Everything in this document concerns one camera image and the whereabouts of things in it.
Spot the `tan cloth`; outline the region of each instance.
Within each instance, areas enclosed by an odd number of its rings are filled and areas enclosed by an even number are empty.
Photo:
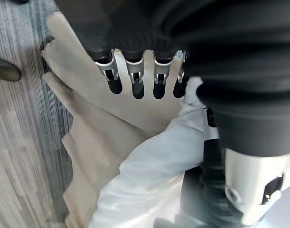
[[[61,13],[52,15],[48,28],[56,38],[43,57],[53,73],[44,79],[74,116],[63,138],[73,164],[73,180],[64,193],[69,209],[68,228],[87,227],[102,187],[119,173],[120,163],[146,139],[162,132],[177,116],[179,100],[172,90],[179,71],[174,60],[161,100],[153,97],[153,56],[145,53],[145,96],[136,100],[124,59],[116,53],[123,92],[110,92],[105,78],[89,58]]]

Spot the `white fabric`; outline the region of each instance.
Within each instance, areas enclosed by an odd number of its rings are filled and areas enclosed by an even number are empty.
[[[188,83],[179,117],[121,164],[120,175],[101,191],[89,228],[139,226],[148,215],[167,208],[166,202],[179,199],[184,171],[203,160],[202,104],[195,96],[198,83],[196,78]]]

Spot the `gray carpet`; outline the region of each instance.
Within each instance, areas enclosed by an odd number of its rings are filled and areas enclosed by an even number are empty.
[[[0,0],[0,57],[23,72],[18,82],[0,80],[0,228],[60,228],[67,215],[72,164],[60,140],[72,117],[41,80],[54,11],[52,0]]]

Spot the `robotic hand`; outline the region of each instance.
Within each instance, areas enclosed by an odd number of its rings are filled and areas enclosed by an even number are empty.
[[[220,178],[214,188],[225,192],[239,226],[260,220],[290,186],[290,0],[56,2],[115,94],[122,91],[115,48],[126,59],[137,99],[145,93],[145,50],[155,56],[157,99],[176,51],[186,51],[175,97],[184,95],[190,76],[200,76],[197,96],[214,117],[206,129],[217,126],[220,138],[205,147],[204,177],[205,169],[223,172],[211,157],[224,154],[225,183]]]

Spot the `metal bracket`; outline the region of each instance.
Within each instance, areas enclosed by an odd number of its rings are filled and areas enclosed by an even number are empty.
[[[182,83],[183,77],[185,75],[185,72],[184,72],[184,70],[182,68],[182,66],[185,63],[185,61],[186,61],[186,51],[183,51],[183,58],[182,58],[180,70],[179,70],[179,73],[178,73],[178,82],[179,83]]]
[[[99,62],[95,62],[98,69],[101,71],[101,74],[105,76],[107,81],[111,80],[109,72],[112,74],[112,80],[117,80],[119,77],[113,49],[111,50],[111,54],[112,54],[112,60],[109,63],[101,64]]]
[[[144,58],[142,58],[139,62],[133,63],[126,61],[126,66],[128,69],[128,74],[130,76],[132,84],[136,82],[136,79],[134,78],[134,74],[139,74],[138,82],[142,83],[144,79]]]
[[[169,76],[169,71],[171,68],[171,63],[172,61],[170,61],[169,63],[159,63],[158,61],[156,61],[155,57],[154,57],[154,83],[158,84],[159,83],[159,75],[164,75],[164,79],[163,79],[163,85],[166,83],[166,80]]]

